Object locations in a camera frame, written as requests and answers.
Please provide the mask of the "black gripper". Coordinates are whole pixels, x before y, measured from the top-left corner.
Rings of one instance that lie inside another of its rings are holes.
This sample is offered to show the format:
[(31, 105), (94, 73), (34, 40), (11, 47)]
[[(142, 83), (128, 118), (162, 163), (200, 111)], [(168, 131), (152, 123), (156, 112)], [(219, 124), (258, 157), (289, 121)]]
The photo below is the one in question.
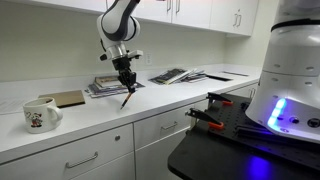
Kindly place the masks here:
[(121, 84), (128, 89), (129, 93), (135, 93), (136, 73), (131, 71), (130, 61), (131, 59), (123, 57), (113, 60), (112, 63), (119, 73), (118, 79)]

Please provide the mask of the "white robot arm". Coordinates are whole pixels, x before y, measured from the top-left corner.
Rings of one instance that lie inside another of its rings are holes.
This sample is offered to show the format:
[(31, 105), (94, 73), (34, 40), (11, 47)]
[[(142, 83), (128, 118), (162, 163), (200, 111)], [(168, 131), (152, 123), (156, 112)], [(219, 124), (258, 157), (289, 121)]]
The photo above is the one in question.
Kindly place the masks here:
[[(139, 34), (132, 16), (140, 0), (115, 0), (97, 18), (104, 49), (118, 80), (135, 92), (130, 61), (141, 55), (124, 43)], [(255, 96), (245, 114), (274, 134), (320, 142), (320, 0), (279, 0)]]

